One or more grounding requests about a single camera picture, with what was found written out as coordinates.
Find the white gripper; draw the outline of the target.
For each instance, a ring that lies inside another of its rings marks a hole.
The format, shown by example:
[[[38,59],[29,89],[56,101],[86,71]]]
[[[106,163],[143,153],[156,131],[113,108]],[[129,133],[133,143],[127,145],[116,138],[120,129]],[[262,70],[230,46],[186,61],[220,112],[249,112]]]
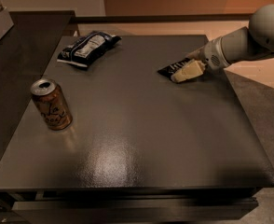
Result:
[[[220,70],[230,66],[222,49],[222,37],[209,41],[204,47],[186,55],[190,62],[171,76],[171,81],[181,83],[201,76],[205,71],[204,61],[212,70]]]

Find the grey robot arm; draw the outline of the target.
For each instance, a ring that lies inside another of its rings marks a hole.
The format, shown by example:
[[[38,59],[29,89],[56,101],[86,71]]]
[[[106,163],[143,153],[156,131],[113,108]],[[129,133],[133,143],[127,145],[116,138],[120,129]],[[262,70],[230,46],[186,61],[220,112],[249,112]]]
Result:
[[[206,70],[220,71],[233,63],[274,57],[274,5],[259,8],[247,27],[219,36],[186,55],[170,80],[181,83]]]

